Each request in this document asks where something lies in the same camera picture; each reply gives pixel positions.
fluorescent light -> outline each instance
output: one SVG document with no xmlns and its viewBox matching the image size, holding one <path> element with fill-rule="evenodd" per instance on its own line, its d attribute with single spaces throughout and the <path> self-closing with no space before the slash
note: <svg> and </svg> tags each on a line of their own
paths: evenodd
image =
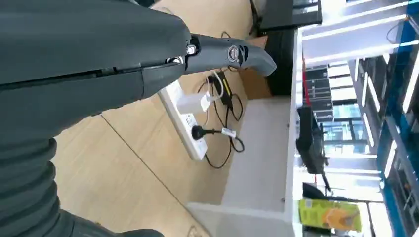
<svg viewBox="0 0 419 237">
<path fill-rule="evenodd" d="M 391 143 L 390 152 L 388 153 L 387 164 L 385 165 L 384 175 L 388 178 L 391 166 L 393 165 L 394 157 L 396 155 L 397 144 L 395 141 Z"/>
<path fill-rule="evenodd" d="M 347 20 L 351 20 L 351 19 L 354 19 L 354 18 L 366 16 L 366 15 L 369 15 L 369 14 L 375 14 L 375 13 L 395 9 L 395 8 L 398 8 L 398 7 L 402 7 L 402 6 L 407 6 L 409 4 L 416 3 L 416 2 L 419 2 L 419 0 L 405 1 L 405 2 L 398 3 L 398 4 L 390 5 L 390 6 L 383 6 L 383 7 L 377 8 L 377 9 L 364 11 L 364 12 L 360 12 L 360 13 L 357 13 L 357 14 L 352 14 L 352 15 L 349 15 L 349 16 L 340 17 L 338 19 L 334 19 L 333 21 L 326 22 L 325 24 L 323 24 L 321 26 L 329 26 L 329 25 L 338 24 L 338 23 L 341 23 L 341 22 L 344 22 L 344 21 L 347 21 Z"/>
<path fill-rule="evenodd" d="M 418 43 L 419 43 L 419 40 L 414 40 L 414 41 L 410 41 L 406 43 L 394 43 L 394 44 L 386 44 L 386 45 L 381 45 L 381 46 L 363 48 L 363 49 L 345 52 L 345 53 L 337 53 L 337 54 L 331 54 L 327 56 L 308 58 L 305 60 L 305 63 L 310 64 L 310 63 L 317 63 L 317 62 L 323 62 L 323 61 L 339 60 L 343 58 L 354 58 L 357 56 L 364 57 L 365 55 L 374 55 L 374 54 L 377 55 L 379 53 L 382 53 L 383 51 L 389 51 L 398 47 L 416 45 Z"/>
<path fill-rule="evenodd" d="M 403 101 L 403 111 L 405 113 L 407 113 L 407 110 L 409 109 L 410 101 L 413 96 L 413 90 L 415 89 L 416 80 L 419 75 L 419 60 L 418 59 L 419 59 L 419 52 L 417 52 L 416 54 L 416 59 L 415 59 L 415 64 L 413 66 L 412 75 L 410 76 L 409 84 L 407 86 L 407 90 L 405 94 L 405 99 Z"/>
<path fill-rule="evenodd" d="M 361 104 L 362 107 L 365 106 L 365 99 L 367 97 L 367 83 L 368 83 L 368 73 L 365 72 L 364 73 L 364 87 L 362 88 L 362 100 L 361 100 Z"/>
<path fill-rule="evenodd" d="M 371 77 L 368 77 L 368 88 L 370 89 L 370 93 L 373 96 L 374 105 L 376 106 L 376 109 L 379 112 L 380 109 L 381 109 L 381 106 L 379 104 L 377 93 L 376 93 L 376 90 L 374 88 L 373 81 L 371 80 Z"/>
<path fill-rule="evenodd" d="M 370 141 L 370 146 L 373 147 L 374 146 L 373 134 L 371 133 L 370 123 L 368 122 L 368 118 L 365 113 L 363 115 L 363 118 L 364 118 L 365 128 L 367 129 L 368 140 Z"/>
<path fill-rule="evenodd" d="M 379 171 L 379 170 L 329 168 L 329 167 L 325 167 L 325 172 L 327 172 L 327 173 L 350 173 L 350 174 L 381 174 L 381 171 Z"/>
<path fill-rule="evenodd" d="M 381 99 L 384 99 L 386 90 L 387 90 L 387 80 L 384 79 L 384 85 L 382 85 Z"/>
<path fill-rule="evenodd" d="M 390 62 L 390 54 L 385 53 L 382 56 L 384 57 L 385 63 L 388 64 L 388 62 Z"/>
<path fill-rule="evenodd" d="M 329 63 L 329 66 L 333 67 L 333 66 L 339 66 L 339 65 L 344 65 L 344 64 L 348 64 L 348 61 L 332 62 L 332 63 Z"/>
<path fill-rule="evenodd" d="M 358 81 L 358 74 L 359 74 L 359 58 L 355 60 L 355 77 L 354 77 L 355 81 Z"/>
<path fill-rule="evenodd" d="M 326 156 L 331 159 L 348 159 L 348 158 L 349 159 L 376 159 L 377 158 L 377 155 L 360 154 L 360 153 L 351 153 L 351 154 L 327 153 Z"/>
<path fill-rule="evenodd" d="M 369 2 L 369 1 L 374 1 L 374 0 L 358 0 L 358 1 L 348 2 L 346 4 L 346 7 L 355 6 L 355 5 L 358 5 L 358 4 L 363 4 L 363 3 L 366 3 L 366 2 Z"/>
<path fill-rule="evenodd" d="M 406 18 L 405 14 L 404 15 L 399 15 L 399 16 L 388 17 L 388 18 L 375 20 L 375 21 L 370 21 L 370 22 L 362 23 L 362 24 L 358 24 L 358 25 L 342 27 L 342 28 L 339 28 L 339 29 L 336 29 L 336 30 L 324 31 L 324 32 L 320 32 L 320 33 L 317 33 L 317 34 L 303 36 L 302 40 L 312 40 L 312 39 L 316 39 L 316 38 L 320 38 L 320 37 L 332 36 L 332 35 L 345 33 L 345 32 L 350 32 L 350 31 L 354 31 L 354 30 L 358 30 L 358 29 L 362 29 L 362 28 L 377 26 L 377 25 L 389 23 L 389 22 L 392 22 L 392 21 L 399 21 L 399 20 L 402 20 L 402 19 L 405 19 L 405 18 Z"/>
</svg>

wall socket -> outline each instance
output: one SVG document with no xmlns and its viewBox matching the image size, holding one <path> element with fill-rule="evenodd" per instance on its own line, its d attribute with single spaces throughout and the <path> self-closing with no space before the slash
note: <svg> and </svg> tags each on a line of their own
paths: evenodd
<svg viewBox="0 0 419 237">
<path fill-rule="evenodd" d="M 176 80 L 166 86 L 159 91 L 158 95 L 191 159 L 202 160 L 208 147 L 203 138 L 199 140 L 192 138 L 192 127 L 198 125 L 195 116 L 193 114 L 182 115 L 176 107 L 177 101 L 184 95 L 179 81 Z"/>
</svg>

white cable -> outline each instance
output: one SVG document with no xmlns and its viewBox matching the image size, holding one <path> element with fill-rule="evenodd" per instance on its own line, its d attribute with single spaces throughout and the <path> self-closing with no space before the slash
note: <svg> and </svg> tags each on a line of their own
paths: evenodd
<svg viewBox="0 0 419 237">
<path fill-rule="evenodd" d="M 214 97 L 214 96 L 213 96 L 212 98 L 210 98 L 210 100 L 211 100 L 212 102 L 214 102 L 214 101 L 216 101 L 216 100 L 221 99 L 222 95 L 224 94 L 224 86 L 223 86 L 223 83 L 222 83 L 222 80 L 221 80 L 220 76 L 218 75 L 218 73 L 216 73 L 216 72 L 214 72 L 214 71 L 213 71 L 213 73 L 214 73 L 215 77 L 217 77 L 218 82 L 220 83 L 220 86 L 221 86 L 221 92 L 220 92 L 220 94 L 219 94 L 217 97 Z"/>
<path fill-rule="evenodd" d="M 207 92 L 210 92 L 210 80 L 208 79 L 208 76 L 206 76 L 206 80 L 207 80 Z M 207 118 L 205 119 L 205 123 L 203 125 L 203 127 L 206 127 L 208 124 L 208 121 L 210 120 L 210 109 L 207 109 Z"/>
</svg>

black power adapter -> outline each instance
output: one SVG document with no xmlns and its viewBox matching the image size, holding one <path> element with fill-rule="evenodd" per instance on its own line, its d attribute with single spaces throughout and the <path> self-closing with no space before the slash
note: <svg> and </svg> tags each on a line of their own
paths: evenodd
<svg viewBox="0 0 419 237">
<path fill-rule="evenodd" d="M 227 78 L 225 77 L 224 72 L 217 72 L 218 76 L 221 79 L 221 82 L 223 85 L 220 84 L 219 80 L 215 75 L 208 76 L 209 83 L 215 85 L 215 89 L 217 90 L 217 93 L 221 93 L 221 87 L 224 87 L 224 93 L 221 95 L 221 102 L 223 105 L 227 106 L 231 111 L 233 111 L 233 94 L 231 93 L 230 85 L 228 84 Z"/>
</svg>

glass window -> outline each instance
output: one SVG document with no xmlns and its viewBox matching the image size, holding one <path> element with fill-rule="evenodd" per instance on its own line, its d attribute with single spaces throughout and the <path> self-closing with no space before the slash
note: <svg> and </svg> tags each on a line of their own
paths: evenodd
<svg viewBox="0 0 419 237">
<path fill-rule="evenodd" d="M 384 198 L 377 190 L 362 190 L 362 192 L 354 192 L 353 190 L 333 189 L 333 195 L 336 197 L 345 197 L 349 199 L 365 200 L 365 201 L 384 201 Z"/>
<path fill-rule="evenodd" d="M 340 86 L 352 86 L 353 85 L 352 77 L 348 76 L 348 77 L 342 77 L 342 78 L 331 78 L 329 79 L 329 85 L 331 89 L 340 87 Z"/>
<path fill-rule="evenodd" d="M 327 157 L 341 154 L 348 155 L 348 157 L 350 157 L 350 155 L 353 154 L 365 154 L 370 152 L 369 147 L 364 144 L 325 145 L 324 147 Z"/>
<path fill-rule="evenodd" d="M 359 117 L 361 117 L 361 111 L 359 110 L 358 104 L 333 106 L 333 118 L 335 119 Z"/>
<path fill-rule="evenodd" d="M 367 133 L 364 131 L 364 123 L 361 121 L 352 121 L 353 129 L 355 132 L 355 139 L 367 139 Z"/>
<path fill-rule="evenodd" d="M 326 178 L 330 187 L 334 189 L 364 193 L 380 192 L 379 183 L 381 178 L 378 176 L 327 173 Z M 325 183 L 323 182 L 321 175 L 317 176 L 317 185 L 324 186 L 324 184 Z"/>
<path fill-rule="evenodd" d="M 325 141 L 352 140 L 349 122 L 324 122 L 323 130 Z"/>
<path fill-rule="evenodd" d="M 342 66 L 328 68 L 329 77 L 336 77 L 336 76 L 350 74 L 350 73 L 351 71 L 349 69 L 349 65 L 342 65 Z"/>
</svg>

